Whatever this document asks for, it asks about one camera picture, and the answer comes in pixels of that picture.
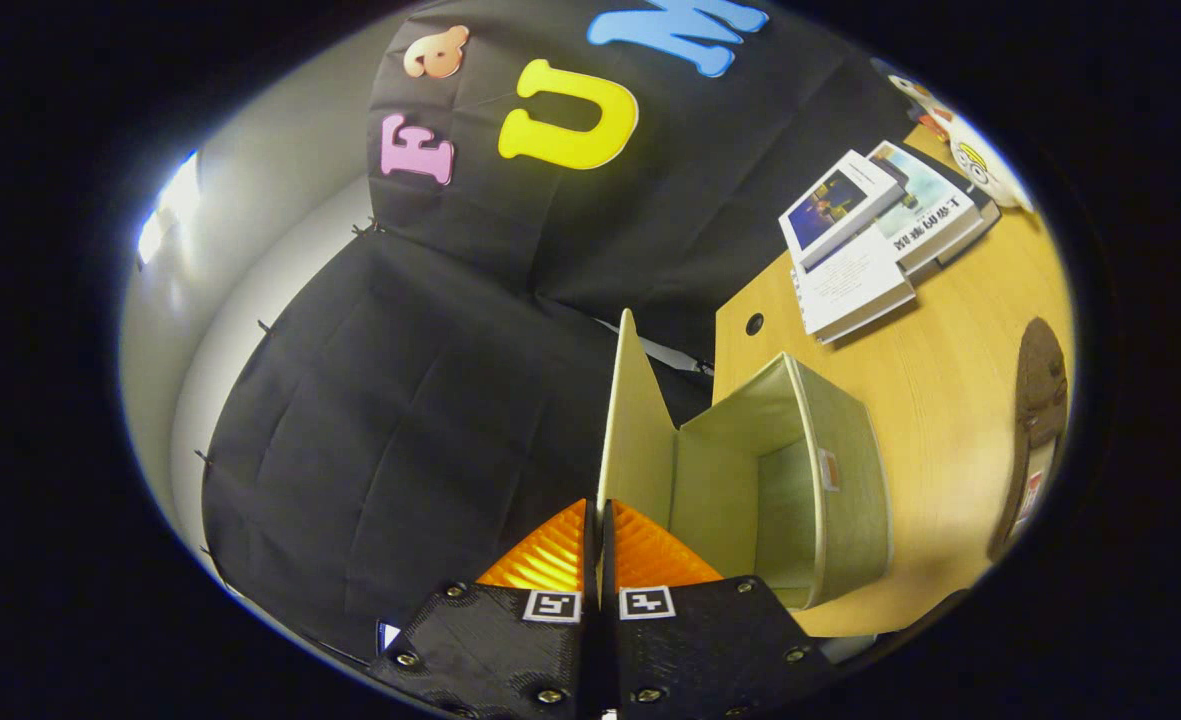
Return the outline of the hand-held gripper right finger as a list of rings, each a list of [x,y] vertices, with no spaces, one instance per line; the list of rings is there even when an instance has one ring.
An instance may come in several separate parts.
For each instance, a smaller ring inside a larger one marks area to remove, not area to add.
[[[765,719],[836,667],[764,580],[694,582],[694,555],[622,503],[602,515],[605,662],[621,719]]]

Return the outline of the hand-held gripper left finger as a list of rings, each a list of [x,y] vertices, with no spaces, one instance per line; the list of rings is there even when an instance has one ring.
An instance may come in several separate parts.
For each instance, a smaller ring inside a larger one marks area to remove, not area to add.
[[[593,503],[580,498],[474,582],[420,603],[370,667],[417,706],[466,719],[578,719],[600,610]]]

